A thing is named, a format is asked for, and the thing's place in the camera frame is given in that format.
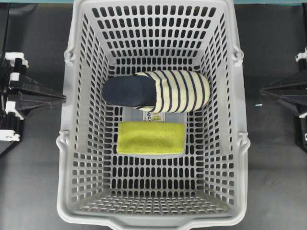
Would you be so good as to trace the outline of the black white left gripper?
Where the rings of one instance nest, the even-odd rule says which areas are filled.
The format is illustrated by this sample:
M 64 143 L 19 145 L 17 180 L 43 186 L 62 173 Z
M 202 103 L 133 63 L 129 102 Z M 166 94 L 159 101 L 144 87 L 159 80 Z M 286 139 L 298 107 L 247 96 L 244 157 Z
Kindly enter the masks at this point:
M 22 52 L 0 54 L 0 154 L 4 155 L 22 140 L 24 119 L 32 111 L 54 108 L 66 102 L 66 96 L 22 74 L 28 61 Z M 9 87 L 17 81 L 17 89 Z

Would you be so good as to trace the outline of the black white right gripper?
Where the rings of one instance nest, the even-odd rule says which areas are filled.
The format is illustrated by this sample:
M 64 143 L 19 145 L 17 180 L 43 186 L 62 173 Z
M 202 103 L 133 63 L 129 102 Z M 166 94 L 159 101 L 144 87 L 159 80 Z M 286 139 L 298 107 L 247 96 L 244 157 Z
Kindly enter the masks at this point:
M 261 88 L 262 96 L 275 100 L 288 108 L 294 116 L 298 116 L 298 128 L 300 130 L 299 145 L 307 150 L 307 48 L 295 57 L 299 64 L 299 78 L 284 78 Z M 272 91 L 300 91 L 301 95 L 281 95 Z

